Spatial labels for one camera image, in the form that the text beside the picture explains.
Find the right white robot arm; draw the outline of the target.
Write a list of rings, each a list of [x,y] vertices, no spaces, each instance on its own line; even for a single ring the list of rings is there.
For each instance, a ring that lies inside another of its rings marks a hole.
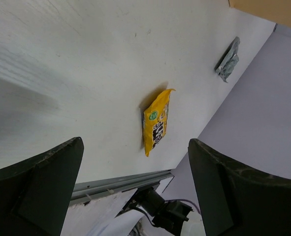
[[[201,214],[198,206],[186,199],[165,200],[153,187],[137,191],[132,198],[138,207],[131,209],[143,213],[155,228],[163,228],[174,236],[179,236],[188,215],[196,210]]]

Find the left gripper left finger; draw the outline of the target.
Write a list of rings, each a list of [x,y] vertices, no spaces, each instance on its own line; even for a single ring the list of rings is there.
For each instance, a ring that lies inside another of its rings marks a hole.
[[[83,153],[74,137],[0,169],[0,236],[60,235]]]

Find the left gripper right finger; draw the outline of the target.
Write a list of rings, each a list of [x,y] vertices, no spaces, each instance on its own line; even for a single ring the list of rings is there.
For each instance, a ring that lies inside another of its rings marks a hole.
[[[189,162],[208,236],[291,236],[291,179],[191,139]]]

